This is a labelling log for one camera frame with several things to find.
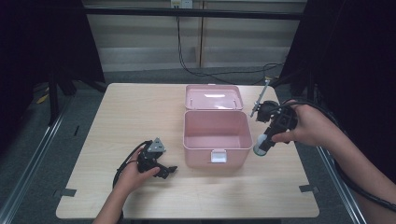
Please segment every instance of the metal frame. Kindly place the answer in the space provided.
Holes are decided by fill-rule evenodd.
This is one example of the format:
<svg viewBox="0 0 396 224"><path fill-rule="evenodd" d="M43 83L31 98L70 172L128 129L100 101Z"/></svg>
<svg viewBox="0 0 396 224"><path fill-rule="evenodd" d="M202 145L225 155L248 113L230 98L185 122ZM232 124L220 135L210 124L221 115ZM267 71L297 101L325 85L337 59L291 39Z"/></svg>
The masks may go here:
<svg viewBox="0 0 396 224"><path fill-rule="evenodd" d="M329 153L329 151L322 147L317 147L317 149L353 223L366 224L366 220L364 219L363 214L361 213L361 210L359 209L355 198L353 197L353 194L335 170L332 155Z"/></svg>
<svg viewBox="0 0 396 224"><path fill-rule="evenodd" d="M37 172L41 162L43 161L48 149L50 148L50 144L55 134L58 132L59 127L64 119L64 114L67 111L67 108L71 104L73 97L67 97L64 103L64 109L60 113L59 117L53 121L53 124L48 127L43 138L41 139L40 144L35 150L35 154L32 159L30 159L29 164L24 170L20 180L18 181L15 188L12 190L7 200L5 201L3 207L0 210L0 223L8 224L11 223L23 197L25 196L27 190L30 187L30 184L33 181L35 173Z"/></svg>
<svg viewBox="0 0 396 224"><path fill-rule="evenodd" d="M307 16L304 13L265 12L265 11L234 11L213 9L187 8L141 8L141 7L34 7L34 10L57 11L67 13L83 13L92 15L128 15L128 16L176 16L205 18L239 18L299 21Z"/></svg>

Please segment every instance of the wire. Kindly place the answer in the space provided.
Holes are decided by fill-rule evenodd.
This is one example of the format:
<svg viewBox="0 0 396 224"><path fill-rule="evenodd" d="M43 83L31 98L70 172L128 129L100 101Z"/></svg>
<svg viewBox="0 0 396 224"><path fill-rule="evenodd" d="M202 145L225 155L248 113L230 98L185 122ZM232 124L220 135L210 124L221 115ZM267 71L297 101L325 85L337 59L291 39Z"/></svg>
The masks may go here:
<svg viewBox="0 0 396 224"><path fill-rule="evenodd" d="M290 102L287 103L289 100L285 101L284 104L279 105L279 106L275 106L271 109L271 111L276 111L280 108L286 107L286 106L291 106L291 105L310 105L312 107L314 107L315 109L319 110L323 115L325 115L329 120L331 120L341 131L343 131L343 129L341 128L341 126L339 125L337 119L325 108L313 103L313 102L309 102L309 101L296 101L296 102ZM348 187L350 187L351 189L353 189L355 192L359 193L359 195L363 196L364 198L366 198L367 200L370 200L374 203L377 203L387 209L389 209L390 211L396 212L396 204L394 203L390 203L388 201L385 201L383 199L380 199L376 196L374 196L373 194L367 192L366 190L362 189L360 186L358 186L355 182L353 182L346 174L345 172L341 169L341 167L339 166L338 162L336 160L334 160L334 167L337 171L337 173L340 175L340 177L343 179L344 183L346 183L346 185Z"/></svg>
<svg viewBox="0 0 396 224"><path fill-rule="evenodd" d="M276 88L276 87L278 87L278 86L280 86L282 84L286 84L288 82L291 82L291 80L293 78L299 76L302 72L304 72L304 70L305 70L304 68L300 68L300 69L298 69L296 71L293 71L293 72L289 73L287 76L283 76L280 79L275 80L274 82L271 82L270 86L273 87L273 88Z"/></svg>
<svg viewBox="0 0 396 224"><path fill-rule="evenodd" d="M232 84L232 85L237 85L236 83L233 83L231 81L227 81L225 79L216 77L219 75L229 75L229 74L254 74L254 73L261 73L263 72L263 77L260 78L258 81L249 84L249 85L256 85L262 81L264 81L266 79L266 75L265 75L265 71L274 69L280 65L283 65L284 63L268 63L265 66L262 67L262 69L260 70L255 70L255 71L242 71L242 72L238 72L238 71L231 71L231 72L221 72L221 73L212 73L212 74L208 74L208 73L201 73L201 72L193 72L191 71L186 64L184 63L184 59L183 59L183 53L182 53L182 47L181 47L181 38L180 38L180 18L176 17L177 20L177 49L178 49L178 59L180 62L180 65L182 66L182 68L187 71L188 73L190 73L193 76L196 77L212 77L218 81L224 82L224 83L228 83L228 84Z"/></svg>
<svg viewBox="0 0 396 224"><path fill-rule="evenodd" d="M152 141L145 141L145 142L142 142L141 144L139 144L139 146L137 146L137 147L128 155L128 157L127 157L127 158L125 159L125 161L122 163L122 165L120 166L120 168L117 169L116 175L114 176L114 179L113 179L113 188L114 188L114 186L116 186L117 181L119 181L120 174L122 173L123 169L125 169L125 167L128 165L128 163L129 163L128 160L131 159L131 157L136 153L136 151L137 151L139 148L141 148L143 145L150 144L151 142L152 142Z"/></svg>

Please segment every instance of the pink plastic box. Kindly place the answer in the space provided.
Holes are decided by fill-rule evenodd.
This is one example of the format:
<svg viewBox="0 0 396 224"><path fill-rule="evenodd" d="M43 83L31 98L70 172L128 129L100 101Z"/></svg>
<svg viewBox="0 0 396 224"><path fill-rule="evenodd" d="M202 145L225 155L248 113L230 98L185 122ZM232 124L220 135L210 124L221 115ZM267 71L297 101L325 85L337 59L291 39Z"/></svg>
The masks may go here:
<svg viewBox="0 0 396 224"><path fill-rule="evenodd" d="M186 88L183 144L190 167L244 164L253 141L239 89L230 85Z"/></svg>

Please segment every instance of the wall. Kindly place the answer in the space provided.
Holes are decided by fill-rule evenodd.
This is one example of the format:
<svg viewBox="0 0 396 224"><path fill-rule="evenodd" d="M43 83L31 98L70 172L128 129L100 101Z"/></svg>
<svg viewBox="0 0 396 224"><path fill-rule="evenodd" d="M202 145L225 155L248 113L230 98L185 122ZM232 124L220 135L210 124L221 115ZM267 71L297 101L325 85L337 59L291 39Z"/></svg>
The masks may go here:
<svg viewBox="0 0 396 224"><path fill-rule="evenodd" d="M85 0L85 6L170 7L167 1ZM193 8L302 12L305 1L193 1ZM105 72L179 68L175 17L89 15ZM262 66L285 61L297 21L180 18L188 67Z"/></svg>

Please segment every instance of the table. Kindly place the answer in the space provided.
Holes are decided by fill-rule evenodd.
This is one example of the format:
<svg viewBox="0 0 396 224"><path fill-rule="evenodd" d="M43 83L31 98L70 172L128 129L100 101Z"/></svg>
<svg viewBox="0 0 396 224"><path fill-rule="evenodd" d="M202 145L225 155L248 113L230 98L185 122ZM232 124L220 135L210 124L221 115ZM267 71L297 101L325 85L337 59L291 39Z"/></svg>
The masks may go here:
<svg viewBox="0 0 396 224"><path fill-rule="evenodd" d="M283 218L316 217L318 206L307 185L293 143L276 144L265 157L249 152L240 169L193 169L184 162L183 120L186 85L120 84L108 86L76 166L66 186L59 218L95 218L111 191L116 170L145 140L160 137L165 166L177 165L168 178L151 178L127 199L125 218ZM238 86L250 114L262 87ZM277 101L268 88L263 100ZM253 140L268 123L248 118Z"/></svg>

